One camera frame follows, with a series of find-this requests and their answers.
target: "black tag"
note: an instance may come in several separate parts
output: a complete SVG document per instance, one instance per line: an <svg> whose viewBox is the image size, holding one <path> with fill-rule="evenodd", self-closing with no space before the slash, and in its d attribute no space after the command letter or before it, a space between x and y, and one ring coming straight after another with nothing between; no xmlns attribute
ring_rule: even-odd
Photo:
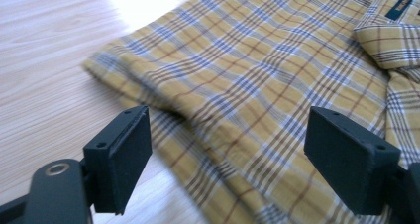
<svg viewBox="0 0 420 224"><path fill-rule="evenodd" d="M398 0L398 2L385 15L386 18L397 20L413 0Z"/></svg>

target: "light wooden floor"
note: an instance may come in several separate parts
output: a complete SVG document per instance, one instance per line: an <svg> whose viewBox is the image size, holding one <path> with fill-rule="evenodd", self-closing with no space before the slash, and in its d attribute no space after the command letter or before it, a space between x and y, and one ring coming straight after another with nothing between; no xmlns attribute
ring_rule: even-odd
<svg viewBox="0 0 420 224"><path fill-rule="evenodd" d="M82 147L123 108L80 68L107 42L186 0L0 0L0 204L28 192L32 173ZM95 223L202 223L156 155L126 214Z"/></svg>

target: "garment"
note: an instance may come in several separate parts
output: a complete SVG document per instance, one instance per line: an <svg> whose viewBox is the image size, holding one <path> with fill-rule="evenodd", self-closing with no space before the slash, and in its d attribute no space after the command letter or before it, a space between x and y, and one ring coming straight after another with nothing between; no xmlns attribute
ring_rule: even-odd
<svg viewBox="0 0 420 224"><path fill-rule="evenodd" d="M355 216L303 144L320 106L419 162L420 0L384 17L397 1L191 0L83 67L150 106L154 149L209 221L383 222Z"/></svg>

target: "checkered cloth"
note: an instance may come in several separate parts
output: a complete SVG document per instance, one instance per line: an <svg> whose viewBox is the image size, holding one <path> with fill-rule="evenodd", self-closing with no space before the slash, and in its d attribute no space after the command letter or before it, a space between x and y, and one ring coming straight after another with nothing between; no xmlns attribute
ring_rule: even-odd
<svg viewBox="0 0 420 224"><path fill-rule="evenodd" d="M385 18L397 1L191 0L83 66L150 106L155 150L209 221L384 222L355 216L303 143L315 105L420 162L420 0Z"/></svg>

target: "plaid shirt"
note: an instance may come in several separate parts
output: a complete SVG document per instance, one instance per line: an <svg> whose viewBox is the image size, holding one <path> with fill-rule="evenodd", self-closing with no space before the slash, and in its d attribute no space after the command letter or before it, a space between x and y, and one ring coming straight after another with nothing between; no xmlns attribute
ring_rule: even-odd
<svg viewBox="0 0 420 224"><path fill-rule="evenodd" d="M211 222L383 222L355 216L303 143L320 106L420 161L420 0L384 17L397 1L191 0L83 66L151 107L155 150Z"/></svg>

